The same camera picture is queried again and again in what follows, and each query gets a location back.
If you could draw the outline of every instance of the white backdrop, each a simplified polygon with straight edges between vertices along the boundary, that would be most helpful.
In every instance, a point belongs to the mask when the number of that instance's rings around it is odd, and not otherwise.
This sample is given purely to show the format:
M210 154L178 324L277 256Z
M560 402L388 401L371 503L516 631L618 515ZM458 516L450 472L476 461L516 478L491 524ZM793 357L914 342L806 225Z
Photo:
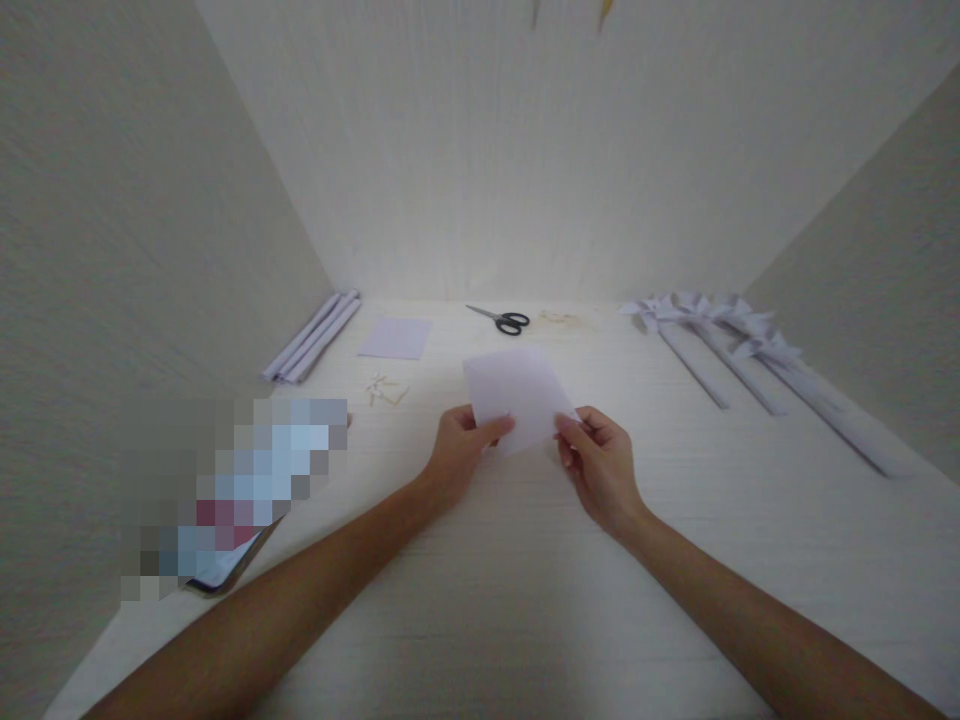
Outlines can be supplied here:
M368 296L744 289L960 59L951 0L197 0Z

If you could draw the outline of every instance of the hand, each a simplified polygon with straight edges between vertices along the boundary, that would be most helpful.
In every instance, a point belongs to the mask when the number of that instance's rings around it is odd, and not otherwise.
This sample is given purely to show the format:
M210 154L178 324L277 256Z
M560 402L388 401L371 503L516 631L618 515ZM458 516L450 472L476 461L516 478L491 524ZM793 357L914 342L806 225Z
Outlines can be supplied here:
M433 455L422 475L436 483L444 509L456 505L467 491L484 448L496 445L513 426L512 417L502 417L477 427L470 405L450 408L440 416Z
M627 431L596 408L577 408L577 424L557 415L554 437L560 461L577 488L583 509L619 542L650 510L640 498L633 474L633 448Z

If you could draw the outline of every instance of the smartphone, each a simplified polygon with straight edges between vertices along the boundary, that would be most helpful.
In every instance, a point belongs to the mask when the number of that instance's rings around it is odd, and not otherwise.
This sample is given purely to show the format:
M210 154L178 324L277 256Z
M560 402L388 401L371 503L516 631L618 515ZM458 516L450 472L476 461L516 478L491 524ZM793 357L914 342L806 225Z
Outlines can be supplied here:
M247 569L250 561L263 547L280 520L264 528L243 545L224 555L212 567L188 580L184 587L207 598L217 597L229 592L240 576L243 575L243 571Z

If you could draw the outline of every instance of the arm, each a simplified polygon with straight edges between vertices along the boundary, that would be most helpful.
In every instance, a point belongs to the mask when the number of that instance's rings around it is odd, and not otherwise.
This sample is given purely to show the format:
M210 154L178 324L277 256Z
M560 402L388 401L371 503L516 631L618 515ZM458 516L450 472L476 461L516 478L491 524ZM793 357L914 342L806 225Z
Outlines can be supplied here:
M85 716L235 717L289 670L367 584L466 492L483 449L513 428L477 428L470 406L440 418L424 471L372 510L228 596Z
M629 435L594 408L577 412L582 426L557 418L557 440L584 509L663 585L779 715L944 717L849 645L654 516L637 490Z

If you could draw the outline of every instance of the pile of small pieces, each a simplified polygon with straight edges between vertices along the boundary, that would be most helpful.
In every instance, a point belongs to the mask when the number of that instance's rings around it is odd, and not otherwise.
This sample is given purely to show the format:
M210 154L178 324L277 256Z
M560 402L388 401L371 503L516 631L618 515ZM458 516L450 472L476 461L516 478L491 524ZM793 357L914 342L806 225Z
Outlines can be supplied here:
M396 400L391 400L389 397L383 394L383 388L388 385L398 386L398 383L387 382L387 376L381 375L380 373L377 373L373 376L373 382L367 385L367 393L370 395L370 407L373 407L373 401L377 398L386 400L388 403L394 406L399 405L400 401L403 400L404 395L410 392L410 388L408 387L406 390L400 393L400 396Z

